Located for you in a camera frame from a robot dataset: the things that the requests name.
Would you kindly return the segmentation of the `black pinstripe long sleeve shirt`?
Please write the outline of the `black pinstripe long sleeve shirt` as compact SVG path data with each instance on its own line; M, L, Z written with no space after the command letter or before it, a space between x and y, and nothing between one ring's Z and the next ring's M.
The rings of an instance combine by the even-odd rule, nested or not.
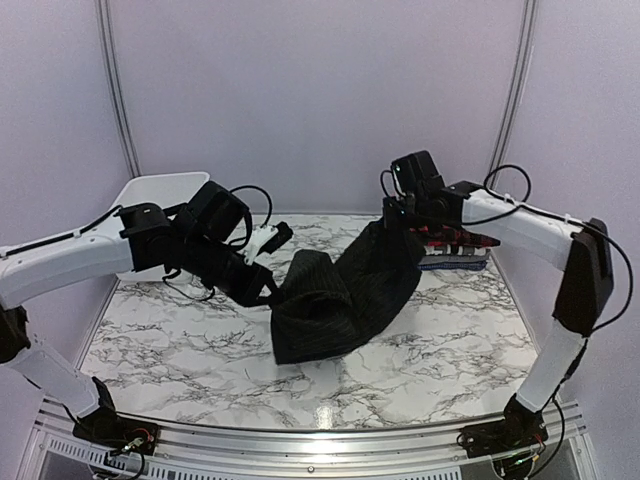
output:
M333 261L324 252L295 253L272 307L278 365L346 355L385 330L415 292L424 246L408 231L372 221Z

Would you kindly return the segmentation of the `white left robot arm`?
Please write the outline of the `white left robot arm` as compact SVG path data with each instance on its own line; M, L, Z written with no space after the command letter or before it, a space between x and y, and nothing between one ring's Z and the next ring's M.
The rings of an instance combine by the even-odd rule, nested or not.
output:
M185 203L114 206L93 223L1 251L1 362L56 398L106 445L125 438L108 390L30 335L26 301L87 279L163 267L182 272L243 307L272 305L273 274L256 259L291 239L287 223L253 225L234 191L208 181Z

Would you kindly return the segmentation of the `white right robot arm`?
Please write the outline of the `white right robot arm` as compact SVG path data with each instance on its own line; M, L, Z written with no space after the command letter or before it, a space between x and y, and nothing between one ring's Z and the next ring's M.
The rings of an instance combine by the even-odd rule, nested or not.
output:
M431 230L453 227L502 242L544 264L554 284L546 291L549 325L537 356L513 394L495 430L506 448L534 431L540 413L579 366L614 290L614 243L598 218L582 220L529 201L532 186L515 198L489 181L448 183L434 158L417 151L393 160L387 169L394 192L384 199L386 223Z

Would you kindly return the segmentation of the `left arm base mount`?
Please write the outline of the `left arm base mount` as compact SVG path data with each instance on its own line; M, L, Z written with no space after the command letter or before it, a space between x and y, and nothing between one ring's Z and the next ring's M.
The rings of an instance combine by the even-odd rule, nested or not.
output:
M156 423L120 417L115 423L106 424L77 421L73 427L73 436L89 442L121 450L134 440L140 439L142 444L133 449L137 453L152 455L155 451L160 427Z

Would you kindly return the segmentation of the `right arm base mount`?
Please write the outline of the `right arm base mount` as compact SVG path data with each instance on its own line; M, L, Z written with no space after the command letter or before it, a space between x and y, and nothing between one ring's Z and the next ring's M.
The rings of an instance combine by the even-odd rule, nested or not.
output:
M546 425L537 420L522 429L506 419L467 425L460 430L457 444L469 458L495 455L530 446L541 446L549 438Z

